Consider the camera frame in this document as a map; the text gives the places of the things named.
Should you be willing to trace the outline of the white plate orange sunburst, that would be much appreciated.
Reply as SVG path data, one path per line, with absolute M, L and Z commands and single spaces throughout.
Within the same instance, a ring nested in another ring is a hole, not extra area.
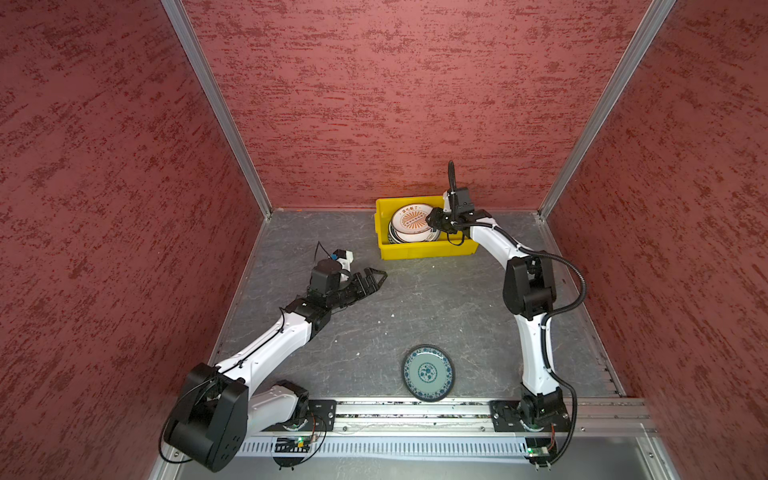
M 406 244 L 438 240 L 440 232 L 427 222 L 432 210 L 432 206 L 419 203 L 398 209 L 388 225 L 389 241 L 392 244 Z

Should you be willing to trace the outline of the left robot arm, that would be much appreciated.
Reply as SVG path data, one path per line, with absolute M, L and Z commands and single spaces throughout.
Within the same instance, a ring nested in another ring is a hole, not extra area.
M 330 415 L 315 413 L 306 389 L 263 381 L 292 353 L 313 340 L 341 311 L 381 289 L 385 271 L 351 270 L 351 254 L 338 250 L 313 268 L 304 295 L 280 308 L 279 319 L 258 339 L 216 365 L 200 363 L 186 376 L 161 429 L 158 445 L 211 472 L 227 466 L 246 438 L 280 425 L 289 431 L 328 432 Z

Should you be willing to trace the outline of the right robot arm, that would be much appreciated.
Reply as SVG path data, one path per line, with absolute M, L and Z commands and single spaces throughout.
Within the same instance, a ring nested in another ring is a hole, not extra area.
M 531 429 L 567 413 L 562 386 L 552 360 L 550 319 L 583 301 L 555 307 L 557 287 L 553 264 L 569 268 L 568 260 L 536 251 L 515 239 L 483 210 L 474 208 L 469 190 L 454 185 L 443 194 L 444 206 L 427 216 L 430 227 L 448 235 L 461 234 L 485 248 L 505 270 L 502 297 L 513 314 L 523 355 L 523 396 L 518 404 L 521 421 Z

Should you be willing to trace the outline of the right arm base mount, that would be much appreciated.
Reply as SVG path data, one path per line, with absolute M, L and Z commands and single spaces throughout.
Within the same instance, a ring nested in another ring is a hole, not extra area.
M 565 433 L 571 426 L 565 402 L 555 397 L 493 400 L 489 409 L 495 432 Z

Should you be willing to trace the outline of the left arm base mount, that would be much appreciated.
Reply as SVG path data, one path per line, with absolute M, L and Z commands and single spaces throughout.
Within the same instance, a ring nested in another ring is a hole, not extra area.
M 289 432 L 331 432 L 334 429 L 338 402 L 330 399 L 310 399 L 306 402 L 307 412 L 297 420 L 286 423 L 283 428 Z

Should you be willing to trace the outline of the teal patterned small plate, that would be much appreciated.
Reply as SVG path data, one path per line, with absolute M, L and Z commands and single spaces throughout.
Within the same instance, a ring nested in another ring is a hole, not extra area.
M 429 344 L 417 345 L 407 352 L 401 374 L 407 390 L 422 402 L 443 400 L 453 390 L 456 380 L 450 357 Z

